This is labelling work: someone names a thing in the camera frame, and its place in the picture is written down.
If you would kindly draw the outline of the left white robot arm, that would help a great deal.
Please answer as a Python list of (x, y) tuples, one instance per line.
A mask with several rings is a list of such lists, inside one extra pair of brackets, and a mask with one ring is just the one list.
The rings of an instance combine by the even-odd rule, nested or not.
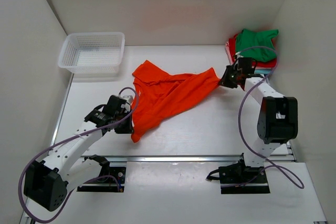
[(107, 132), (133, 132), (131, 95), (111, 95), (107, 104), (95, 107), (74, 134), (75, 139), (53, 148), (42, 161), (34, 160), (25, 172), (23, 194), (49, 211), (56, 210), (69, 192), (89, 180), (104, 181), (109, 161), (99, 155), (78, 159)]

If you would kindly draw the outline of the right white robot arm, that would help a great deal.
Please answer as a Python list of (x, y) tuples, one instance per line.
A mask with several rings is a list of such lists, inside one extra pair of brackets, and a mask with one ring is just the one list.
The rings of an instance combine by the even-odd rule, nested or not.
[[(244, 164), (235, 169), (235, 175), (239, 181), (248, 182), (254, 176), (253, 168), (262, 167), (274, 150), (297, 137), (298, 101), (277, 92), (266, 82), (266, 77), (256, 74), (252, 58), (238, 58), (227, 65), (218, 84), (231, 89), (241, 87), (245, 91), (238, 110), (238, 130), (248, 152), (242, 155)], [(256, 123), (258, 137), (252, 146), (246, 142), (241, 127), (243, 105), (249, 96), (260, 105)]]

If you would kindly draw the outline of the orange t shirt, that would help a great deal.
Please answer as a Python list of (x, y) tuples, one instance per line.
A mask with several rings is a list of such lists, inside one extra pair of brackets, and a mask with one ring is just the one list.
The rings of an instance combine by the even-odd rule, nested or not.
[(132, 114), (134, 133), (131, 139), (134, 143), (164, 120), (197, 106), (219, 83), (213, 68), (199, 74), (171, 75), (148, 60), (132, 75), (138, 94), (132, 103), (135, 111)]

